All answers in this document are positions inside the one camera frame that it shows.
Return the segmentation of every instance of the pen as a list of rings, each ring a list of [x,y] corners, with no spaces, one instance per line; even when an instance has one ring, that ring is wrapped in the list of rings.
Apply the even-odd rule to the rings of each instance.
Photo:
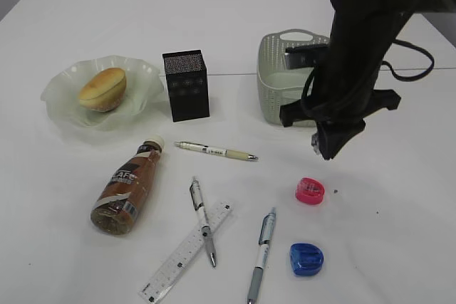
[[[192,185],[190,186],[190,194],[192,195],[193,207],[197,212],[199,222],[201,222],[201,234],[204,239],[206,254],[209,257],[212,267],[215,267],[217,265],[217,259],[215,255],[214,240],[212,239],[211,227],[209,226],[206,208],[204,207],[204,202],[202,200],[200,183],[195,176],[193,176]]]
[[[259,235],[259,251],[256,259],[252,282],[250,283],[249,294],[247,295],[247,304],[255,304],[258,299],[259,287],[263,279],[264,268],[268,258],[269,244],[271,243],[272,233],[276,224],[276,208],[272,208],[271,212],[263,219],[261,233]]]
[[[254,156],[247,152],[222,149],[220,147],[207,146],[207,145],[197,144],[195,142],[175,142],[174,145],[177,147],[180,147],[181,149],[198,151],[198,152],[203,152],[203,153],[207,153],[207,154],[215,154],[216,156],[220,156],[220,157],[228,157],[228,158],[249,160],[249,161],[258,160],[257,156]]]

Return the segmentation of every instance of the bread roll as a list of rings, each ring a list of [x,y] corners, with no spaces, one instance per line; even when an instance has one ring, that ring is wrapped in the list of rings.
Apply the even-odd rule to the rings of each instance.
[[[127,78],[121,68],[109,68],[95,75],[79,92],[79,103],[89,110],[107,112],[120,105]]]

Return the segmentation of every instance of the black box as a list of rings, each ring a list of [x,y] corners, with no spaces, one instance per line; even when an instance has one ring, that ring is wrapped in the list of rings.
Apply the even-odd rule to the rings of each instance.
[[[209,117],[206,65],[201,50],[164,53],[172,121]]]

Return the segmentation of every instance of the glass bowl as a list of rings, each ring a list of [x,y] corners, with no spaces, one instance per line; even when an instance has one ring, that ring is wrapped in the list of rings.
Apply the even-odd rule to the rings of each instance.
[[[81,88],[96,74],[107,68],[119,67],[125,71],[127,89],[119,107],[110,112],[95,112],[79,105]],[[41,94],[49,118],[60,128],[69,125],[97,130],[114,130],[130,122],[141,113],[147,102],[163,91],[159,70],[136,58],[106,56],[90,61],[80,61],[49,81]]]

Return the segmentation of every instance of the clear plastic ruler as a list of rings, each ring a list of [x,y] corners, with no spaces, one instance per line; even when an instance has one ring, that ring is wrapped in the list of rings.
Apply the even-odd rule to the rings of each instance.
[[[231,210],[232,205],[230,203],[219,201],[207,212],[212,233],[223,223]],[[142,287],[139,295],[147,303],[157,304],[161,302],[203,246],[201,225],[198,223],[187,238],[180,243],[171,256]]]

